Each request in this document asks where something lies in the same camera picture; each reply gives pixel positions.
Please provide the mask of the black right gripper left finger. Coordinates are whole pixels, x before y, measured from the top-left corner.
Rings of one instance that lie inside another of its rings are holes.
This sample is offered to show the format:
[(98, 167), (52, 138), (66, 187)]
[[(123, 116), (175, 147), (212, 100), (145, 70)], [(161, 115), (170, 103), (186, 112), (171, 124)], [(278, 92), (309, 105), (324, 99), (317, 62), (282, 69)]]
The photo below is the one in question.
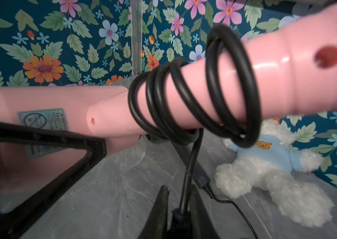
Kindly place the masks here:
[(165, 239), (168, 226), (169, 190), (161, 186), (152, 210), (138, 239)]

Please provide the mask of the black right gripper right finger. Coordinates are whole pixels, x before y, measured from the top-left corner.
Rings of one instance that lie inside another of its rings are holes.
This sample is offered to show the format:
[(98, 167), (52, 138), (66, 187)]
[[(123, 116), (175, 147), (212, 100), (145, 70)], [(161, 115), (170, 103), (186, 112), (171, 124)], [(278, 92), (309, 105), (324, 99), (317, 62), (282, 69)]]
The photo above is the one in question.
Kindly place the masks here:
[(191, 239), (220, 239), (195, 185), (191, 186), (189, 209)]

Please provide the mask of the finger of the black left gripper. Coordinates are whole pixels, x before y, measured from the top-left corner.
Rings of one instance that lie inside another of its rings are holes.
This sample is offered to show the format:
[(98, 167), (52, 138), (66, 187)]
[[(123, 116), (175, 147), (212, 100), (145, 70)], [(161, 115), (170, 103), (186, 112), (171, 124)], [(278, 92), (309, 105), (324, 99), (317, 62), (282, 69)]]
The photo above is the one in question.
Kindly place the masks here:
[(0, 122), (0, 239), (20, 238), (106, 154), (102, 138)]

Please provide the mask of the pink hair dryer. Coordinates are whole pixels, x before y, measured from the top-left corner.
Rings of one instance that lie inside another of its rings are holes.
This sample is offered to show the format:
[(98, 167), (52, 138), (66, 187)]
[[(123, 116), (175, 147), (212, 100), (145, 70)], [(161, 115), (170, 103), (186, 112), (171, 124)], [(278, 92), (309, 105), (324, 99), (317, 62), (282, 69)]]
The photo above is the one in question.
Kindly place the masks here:
[(177, 58), (129, 88), (0, 87), (0, 122), (42, 129), (19, 114), (50, 107), (64, 110), (68, 132), (104, 139), (109, 153), (144, 133), (187, 144), (203, 127), (248, 147), (263, 119), (337, 110), (337, 3), (246, 44), (216, 25), (204, 59)]

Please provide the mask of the dark grey round hair dryer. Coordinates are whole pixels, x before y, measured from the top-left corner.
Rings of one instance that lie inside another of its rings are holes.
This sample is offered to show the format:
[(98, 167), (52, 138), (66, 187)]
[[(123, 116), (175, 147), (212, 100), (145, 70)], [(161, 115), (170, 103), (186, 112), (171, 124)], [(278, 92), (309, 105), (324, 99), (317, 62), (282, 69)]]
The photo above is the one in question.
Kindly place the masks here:
[[(184, 165), (187, 166), (189, 163), (191, 150), (187, 146), (182, 146), (174, 142), (171, 144), (175, 148)], [(214, 199), (215, 195), (210, 184), (211, 180), (198, 162), (195, 163), (194, 172), (192, 175), (197, 187), (204, 191), (211, 199)]]

